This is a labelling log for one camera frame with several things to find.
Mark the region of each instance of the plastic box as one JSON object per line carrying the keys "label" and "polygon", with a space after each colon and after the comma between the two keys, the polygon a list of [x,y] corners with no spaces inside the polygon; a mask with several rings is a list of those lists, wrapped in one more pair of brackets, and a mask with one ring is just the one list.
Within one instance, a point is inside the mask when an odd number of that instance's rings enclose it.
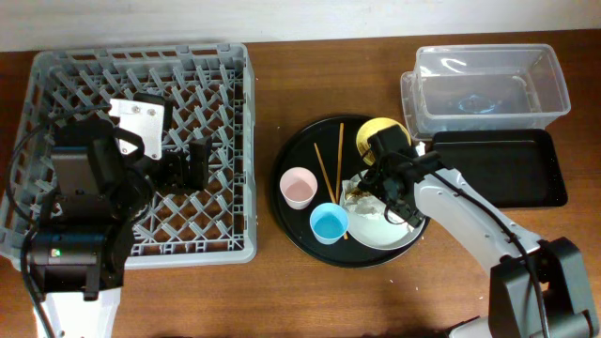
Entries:
{"label": "plastic box", "polygon": [[[174,102],[163,149],[186,149],[213,135],[209,184],[201,192],[153,198],[148,215],[133,226],[135,244],[126,269],[245,263],[256,253],[254,184],[254,73],[241,44],[114,48],[45,52],[36,56],[17,140],[48,116],[132,99],[136,92]],[[108,110],[89,118],[111,120]],[[10,175],[22,209],[38,216],[44,194],[56,185],[49,155],[53,136],[27,144]],[[0,205],[0,254],[19,266],[26,222]]]}
{"label": "plastic box", "polygon": [[401,77],[411,137],[438,131],[544,129],[570,111],[562,69],[545,44],[422,47]]}

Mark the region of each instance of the blue cup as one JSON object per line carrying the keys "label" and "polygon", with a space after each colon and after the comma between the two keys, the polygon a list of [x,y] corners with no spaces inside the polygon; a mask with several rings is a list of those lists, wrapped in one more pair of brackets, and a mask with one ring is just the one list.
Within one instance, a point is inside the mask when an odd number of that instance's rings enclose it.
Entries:
{"label": "blue cup", "polygon": [[347,231],[347,212],[334,203],[320,204],[311,212],[309,224],[316,239],[322,244],[330,245]]}

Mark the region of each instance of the rectangular black tray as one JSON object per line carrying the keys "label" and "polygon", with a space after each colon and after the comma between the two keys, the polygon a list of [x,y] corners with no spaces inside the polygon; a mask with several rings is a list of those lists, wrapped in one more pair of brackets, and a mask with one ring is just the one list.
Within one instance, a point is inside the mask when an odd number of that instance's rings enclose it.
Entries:
{"label": "rectangular black tray", "polygon": [[495,207],[567,203],[553,140],[543,130],[442,131],[432,149]]}

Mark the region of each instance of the white wall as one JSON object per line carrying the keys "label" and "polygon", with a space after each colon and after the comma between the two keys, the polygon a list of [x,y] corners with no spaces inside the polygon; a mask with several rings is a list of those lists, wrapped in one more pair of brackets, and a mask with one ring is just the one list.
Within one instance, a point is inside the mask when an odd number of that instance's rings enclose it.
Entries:
{"label": "white wall", "polygon": [[599,0],[0,0],[0,51],[601,28]]}

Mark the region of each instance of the chopstick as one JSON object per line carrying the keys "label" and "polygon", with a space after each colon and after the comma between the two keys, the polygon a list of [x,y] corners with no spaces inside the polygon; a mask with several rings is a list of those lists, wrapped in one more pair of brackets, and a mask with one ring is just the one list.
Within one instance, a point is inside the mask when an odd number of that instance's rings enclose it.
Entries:
{"label": "chopstick", "polygon": [[321,165],[321,173],[323,174],[323,179],[326,180],[326,185],[328,186],[328,192],[330,193],[331,202],[336,204],[336,199],[334,198],[334,193],[331,191],[330,181],[328,180],[328,173],[326,173],[326,167],[323,166],[323,161],[321,160],[321,155],[319,154],[319,148],[317,147],[317,143],[313,143],[316,147],[317,159],[319,160],[319,165]]}
{"label": "chopstick", "polygon": [[340,171],[342,168],[342,141],[345,136],[345,124],[340,123],[340,133],[338,135],[338,173],[336,174],[336,204],[340,202]]}

